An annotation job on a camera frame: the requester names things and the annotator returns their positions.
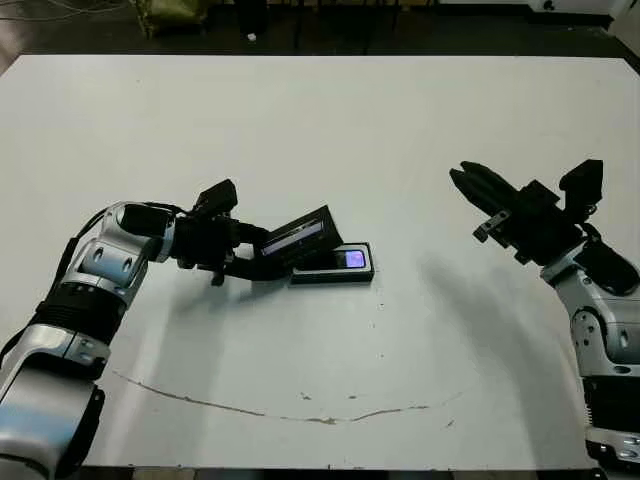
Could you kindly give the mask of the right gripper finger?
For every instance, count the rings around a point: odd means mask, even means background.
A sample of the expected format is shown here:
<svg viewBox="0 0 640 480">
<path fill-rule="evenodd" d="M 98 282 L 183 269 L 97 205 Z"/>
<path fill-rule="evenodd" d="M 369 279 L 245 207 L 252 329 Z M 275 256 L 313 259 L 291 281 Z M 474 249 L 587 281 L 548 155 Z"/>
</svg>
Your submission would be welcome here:
<svg viewBox="0 0 640 480">
<path fill-rule="evenodd" d="M 499 174 L 476 162 L 463 161 L 462 194 L 480 210 L 511 210 L 518 191 Z"/>
<path fill-rule="evenodd" d="M 487 215 L 494 216 L 504 209 L 501 197 L 490 181 L 457 169 L 450 169 L 449 176 L 460 193 Z"/>
</svg>

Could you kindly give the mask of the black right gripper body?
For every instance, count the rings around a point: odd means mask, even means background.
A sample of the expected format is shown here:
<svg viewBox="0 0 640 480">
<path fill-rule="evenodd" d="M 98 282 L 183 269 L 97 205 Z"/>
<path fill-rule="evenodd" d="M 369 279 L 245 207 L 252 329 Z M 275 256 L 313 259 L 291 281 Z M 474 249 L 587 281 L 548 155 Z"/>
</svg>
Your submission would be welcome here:
<svg viewBox="0 0 640 480">
<path fill-rule="evenodd" d="M 515 259 L 546 266 L 582 242 L 579 227 L 558 208 L 559 197 L 537 180 L 511 192 L 485 189 L 474 204 L 490 219 L 483 238 L 513 248 Z"/>
</svg>

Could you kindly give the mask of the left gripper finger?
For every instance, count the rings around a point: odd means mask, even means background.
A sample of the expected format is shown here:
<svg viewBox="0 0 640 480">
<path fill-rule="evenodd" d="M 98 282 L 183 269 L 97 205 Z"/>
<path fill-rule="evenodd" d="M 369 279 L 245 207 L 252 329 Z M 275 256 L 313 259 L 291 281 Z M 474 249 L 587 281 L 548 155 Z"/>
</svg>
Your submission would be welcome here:
<svg viewBox="0 0 640 480">
<path fill-rule="evenodd" d="M 243 222 L 235 222 L 232 231 L 237 243 L 265 243 L 270 236 L 269 230 Z"/>
<path fill-rule="evenodd" d="M 291 269 L 261 259 L 235 257 L 225 265 L 226 276 L 249 281 L 276 281 L 291 274 Z"/>
</svg>

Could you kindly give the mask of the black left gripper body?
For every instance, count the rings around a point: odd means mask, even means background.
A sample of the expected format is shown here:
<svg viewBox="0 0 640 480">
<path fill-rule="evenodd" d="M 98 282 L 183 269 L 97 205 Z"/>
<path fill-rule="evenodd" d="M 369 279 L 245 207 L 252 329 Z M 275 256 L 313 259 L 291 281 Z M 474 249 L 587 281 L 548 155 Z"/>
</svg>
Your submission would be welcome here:
<svg viewBox="0 0 640 480">
<path fill-rule="evenodd" d="M 240 243 L 239 222 L 228 216 L 183 216 L 176 220 L 171 257 L 182 269 L 212 273 L 211 285 L 221 286 L 225 265 Z"/>
</svg>

